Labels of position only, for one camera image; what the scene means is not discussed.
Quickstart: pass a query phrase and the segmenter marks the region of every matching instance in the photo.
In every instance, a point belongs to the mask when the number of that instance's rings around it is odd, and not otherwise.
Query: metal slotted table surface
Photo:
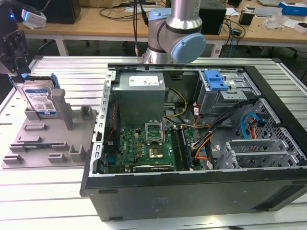
[[[98,110],[107,64],[141,61],[136,57],[40,57],[30,67],[32,75],[56,74],[73,109],[88,104]],[[245,58],[200,58],[195,63],[254,65],[307,129],[307,89],[283,64]],[[1,158],[25,119],[25,107],[25,101],[14,89],[0,106]],[[103,223],[90,199],[79,196],[82,175],[82,168],[0,170],[0,229],[182,230],[239,226],[303,230],[307,225],[307,195],[277,212]]]

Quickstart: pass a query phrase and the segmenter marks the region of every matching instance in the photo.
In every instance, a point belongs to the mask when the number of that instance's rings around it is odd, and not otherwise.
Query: blue box
[[[290,5],[286,2],[280,2],[278,7],[283,9],[283,15],[296,15],[304,17],[307,15],[307,5],[304,3],[295,3],[294,5]]]

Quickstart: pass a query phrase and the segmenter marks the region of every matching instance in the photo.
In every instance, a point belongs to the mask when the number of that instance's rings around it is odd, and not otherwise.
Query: white plastic bag
[[[283,16],[281,13],[275,14],[272,17],[266,18],[264,26],[268,30],[276,28],[284,28],[283,23],[288,19],[289,19],[288,17]]]

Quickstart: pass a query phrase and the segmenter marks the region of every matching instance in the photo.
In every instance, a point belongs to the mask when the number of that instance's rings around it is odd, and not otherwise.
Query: floor
[[[38,54],[38,48],[43,45],[42,40],[30,39],[27,41],[31,51],[31,55]],[[67,41],[67,47],[71,56],[134,56],[134,43],[127,42],[127,49],[123,50],[122,42],[100,42],[100,53],[96,53],[94,41],[90,41],[91,46],[86,47],[85,41]],[[139,43],[140,53],[146,51],[147,44]],[[212,45],[207,45],[202,57],[210,57]],[[225,49],[222,57],[228,57],[230,46]],[[279,58],[299,79],[302,78],[307,71],[307,49],[298,49],[305,53],[298,53],[297,58],[293,58],[293,52],[284,47],[275,47],[271,54],[266,58]],[[59,52],[56,44],[52,44],[43,50],[42,55],[58,56]],[[258,46],[239,46],[234,54],[234,58],[264,58],[261,56],[261,48]],[[303,82],[307,84],[307,74]]]

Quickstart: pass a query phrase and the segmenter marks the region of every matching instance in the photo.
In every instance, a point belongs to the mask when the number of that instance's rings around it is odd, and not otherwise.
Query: open computer tower
[[[253,66],[113,64],[83,188],[102,221],[275,211],[306,136]]]

